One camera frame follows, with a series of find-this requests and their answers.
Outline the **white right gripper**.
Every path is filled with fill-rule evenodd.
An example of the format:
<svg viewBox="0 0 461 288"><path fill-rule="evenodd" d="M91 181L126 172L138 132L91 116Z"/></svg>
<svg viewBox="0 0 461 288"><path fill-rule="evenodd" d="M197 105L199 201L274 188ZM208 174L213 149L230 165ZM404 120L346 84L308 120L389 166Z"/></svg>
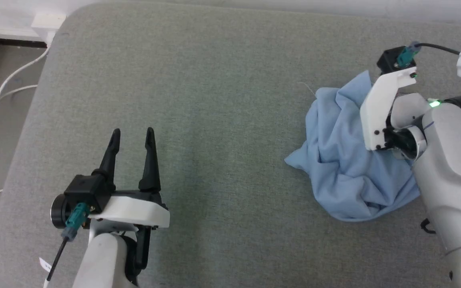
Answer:
<svg viewBox="0 0 461 288"><path fill-rule="evenodd" d="M411 77L416 67L383 74L377 78L360 107L360 118L365 147L369 151L385 147L383 130L400 88L415 84Z"/></svg>

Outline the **grey fabric sofa cushion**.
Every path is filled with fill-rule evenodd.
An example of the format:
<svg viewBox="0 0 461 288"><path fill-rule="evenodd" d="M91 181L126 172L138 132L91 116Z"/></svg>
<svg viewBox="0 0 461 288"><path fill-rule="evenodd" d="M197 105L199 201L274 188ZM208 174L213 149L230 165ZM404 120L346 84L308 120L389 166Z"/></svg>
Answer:
<svg viewBox="0 0 461 288"><path fill-rule="evenodd" d="M121 129L115 184L135 190L155 130L169 228L141 287L451 288L424 206L345 223L284 158L305 140L309 88L340 88L412 41L461 50L461 25L106 2L55 35L0 197L0 280L42 288L61 243L50 206Z"/></svg>

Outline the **light blue polo shirt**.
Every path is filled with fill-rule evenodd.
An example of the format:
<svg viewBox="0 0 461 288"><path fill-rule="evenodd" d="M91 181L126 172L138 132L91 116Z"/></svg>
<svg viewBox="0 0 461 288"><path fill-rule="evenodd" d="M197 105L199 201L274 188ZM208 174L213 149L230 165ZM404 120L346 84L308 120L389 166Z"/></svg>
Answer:
<svg viewBox="0 0 461 288"><path fill-rule="evenodd" d="M365 148L360 107L372 86L364 71L341 88L317 89L306 140L285 158L308 174L315 200L340 221L370 221L420 196L409 162Z"/></svg>

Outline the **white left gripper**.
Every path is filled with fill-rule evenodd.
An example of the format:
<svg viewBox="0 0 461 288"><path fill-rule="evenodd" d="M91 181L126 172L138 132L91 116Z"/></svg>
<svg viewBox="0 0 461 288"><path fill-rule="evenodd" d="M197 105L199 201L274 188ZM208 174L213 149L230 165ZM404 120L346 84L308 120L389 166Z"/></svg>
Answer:
<svg viewBox="0 0 461 288"><path fill-rule="evenodd" d="M102 176L110 193L115 192L114 170L116 156L120 149L120 129L114 129L99 168L92 171L92 176ZM141 192L159 193L161 190L158 155L155 132L152 127L146 133L146 161L142 179L138 188ZM90 226L100 226L108 230L135 230L137 225L152 228L168 228L170 212L153 201L138 198L138 191L117 191L114 193L101 213L88 215Z"/></svg>

